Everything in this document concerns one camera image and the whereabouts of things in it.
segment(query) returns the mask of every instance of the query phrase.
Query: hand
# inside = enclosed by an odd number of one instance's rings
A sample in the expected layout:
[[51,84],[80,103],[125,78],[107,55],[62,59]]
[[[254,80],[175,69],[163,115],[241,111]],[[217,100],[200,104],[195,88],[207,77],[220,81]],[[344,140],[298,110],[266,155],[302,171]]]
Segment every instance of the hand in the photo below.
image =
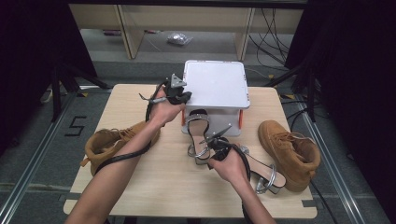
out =
[[[163,86],[161,86],[155,98],[164,96],[166,96],[166,94],[163,90]],[[159,122],[161,126],[164,126],[167,122],[172,121],[185,107],[185,104],[172,105],[168,100],[160,102],[151,108],[150,120]]]
[[230,149],[230,152],[223,161],[210,159],[208,163],[218,172],[222,179],[230,182],[232,185],[240,181],[248,182],[245,164],[233,148]]

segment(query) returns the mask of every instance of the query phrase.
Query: wooden table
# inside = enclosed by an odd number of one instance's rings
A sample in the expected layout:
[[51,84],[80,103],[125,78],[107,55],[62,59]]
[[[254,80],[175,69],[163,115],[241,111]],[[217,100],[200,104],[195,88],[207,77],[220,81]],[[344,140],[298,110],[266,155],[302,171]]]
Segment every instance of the wooden table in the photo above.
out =
[[[124,129],[143,120],[147,102],[138,93],[150,96],[154,85],[116,85],[96,130]],[[247,146],[255,159],[271,164],[262,148],[257,130],[262,121],[277,120],[289,128],[277,92],[273,88],[249,87],[250,108],[244,111],[241,135],[231,142]],[[181,131],[181,113],[162,128],[159,141],[142,156],[126,190],[110,215],[130,217],[243,217],[241,200],[231,185],[206,165],[198,166],[187,155],[189,135]],[[71,212],[79,194],[92,179],[90,165],[81,167],[64,204]],[[257,177],[252,176],[252,186]],[[259,195],[274,218],[313,218],[317,208],[309,188],[300,193],[283,188],[278,194]]]

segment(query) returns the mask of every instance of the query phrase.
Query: high heel sandal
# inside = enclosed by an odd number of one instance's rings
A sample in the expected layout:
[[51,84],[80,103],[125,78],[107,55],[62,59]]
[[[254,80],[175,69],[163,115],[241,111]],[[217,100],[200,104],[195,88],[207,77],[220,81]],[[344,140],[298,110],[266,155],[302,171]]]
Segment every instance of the high heel sandal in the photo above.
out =
[[250,172],[260,177],[256,186],[256,193],[262,194],[268,189],[274,194],[279,193],[279,191],[286,184],[285,176],[277,172],[276,167],[273,164],[267,166],[251,157],[247,147],[241,146],[240,148],[246,155],[248,164],[250,166]]
[[205,141],[205,133],[209,129],[209,118],[204,109],[197,109],[190,112],[186,117],[187,129],[192,139],[192,144],[188,148],[188,154],[195,158],[197,165],[207,164],[210,151]]

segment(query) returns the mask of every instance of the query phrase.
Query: forearm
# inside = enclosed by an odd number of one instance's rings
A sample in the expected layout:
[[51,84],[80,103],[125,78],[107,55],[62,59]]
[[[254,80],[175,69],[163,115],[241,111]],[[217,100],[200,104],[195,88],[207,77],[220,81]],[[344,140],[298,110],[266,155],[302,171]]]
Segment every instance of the forearm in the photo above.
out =
[[253,223],[276,223],[247,181],[238,181],[233,188],[238,193]]
[[[129,154],[145,147],[162,127],[160,122],[148,121],[117,154]],[[140,157],[118,161],[105,166],[84,189],[66,223],[104,223],[114,204],[128,185]]]

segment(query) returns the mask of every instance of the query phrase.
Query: metal rail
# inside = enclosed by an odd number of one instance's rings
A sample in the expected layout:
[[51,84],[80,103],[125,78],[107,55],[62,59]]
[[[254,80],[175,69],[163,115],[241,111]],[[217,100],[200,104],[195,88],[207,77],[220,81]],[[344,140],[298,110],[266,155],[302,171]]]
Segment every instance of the metal rail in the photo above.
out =
[[[300,95],[296,95],[296,100],[303,101],[303,97]],[[305,104],[298,104],[300,109],[305,108]],[[325,164],[329,176],[332,179],[335,189],[340,196],[341,202],[343,203],[346,213],[349,216],[349,219],[352,223],[366,223],[364,221],[363,216],[361,215],[361,211],[356,203],[355,199],[353,198],[352,193],[350,192],[347,183],[345,182],[341,172],[339,171],[337,164],[335,163],[334,159],[332,158],[332,154],[330,150],[327,148],[320,131],[318,130],[318,126],[315,122],[311,121],[311,118],[307,115],[307,113],[303,113],[304,122],[306,127],[308,128],[309,132],[311,133],[312,137],[314,138],[315,142],[318,144],[318,148],[321,152],[321,158],[323,163]]]
[[77,94],[75,92],[69,92],[64,100],[64,110],[61,112],[60,116],[51,123],[49,129],[41,140],[38,148],[35,151],[32,159],[30,159],[28,165],[26,166],[21,178],[15,185],[14,189],[8,195],[6,202],[3,204],[0,210],[0,220],[2,224],[9,223],[9,221],[14,216],[26,190],[29,187],[38,167],[43,161],[47,151],[49,149],[50,143],[52,142],[60,124],[64,119],[64,115],[67,109],[72,104],[74,99],[76,99]]

